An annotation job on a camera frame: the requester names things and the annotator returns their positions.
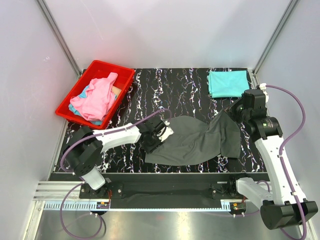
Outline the dark grey t-shirt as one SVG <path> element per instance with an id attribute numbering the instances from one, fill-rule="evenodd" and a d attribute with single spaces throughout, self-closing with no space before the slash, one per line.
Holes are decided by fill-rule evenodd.
<path id="1" fill-rule="evenodd" d="M 237 159 L 241 153 L 241 131 L 221 110 L 210 123 L 191 116 L 178 116 L 170 121 L 173 134 L 145 162 L 168 166 L 198 165 L 218 155 Z"/>

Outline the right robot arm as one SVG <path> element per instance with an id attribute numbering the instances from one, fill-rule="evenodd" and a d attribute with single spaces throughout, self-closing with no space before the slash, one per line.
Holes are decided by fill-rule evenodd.
<path id="1" fill-rule="evenodd" d="M 306 227 L 317 212 L 315 201 L 309 201 L 292 170 L 286 143 L 294 137 L 283 137 L 279 121 L 267 115 L 268 94 L 266 87 L 245 90 L 225 112 L 235 122 L 242 122 L 255 147 L 263 158 L 271 183 L 271 192 L 262 188 L 251 177 L 237 177 L 227 185 L 228 195 L 241 195 L 251 201 L 260 212 L 264 225 L 270 229 L 291 226 Z"/>

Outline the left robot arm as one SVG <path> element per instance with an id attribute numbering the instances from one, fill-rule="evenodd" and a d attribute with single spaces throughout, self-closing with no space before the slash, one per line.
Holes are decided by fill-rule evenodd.
<path id="1" fill-rule="evenodd" d="M 98 157 L 102 152 L 138 143 L 150 154 L 173 134 L 170 122 L 162 121 L 157 116 L 105 130 L 82 127 L 65 148 L 60 166 L 64 167 L 64 163 L 67 163 L 68 170 L 87 184 L 95 197 L 103 198 L 108 193 L 108 184 L 97 167 Z"/>

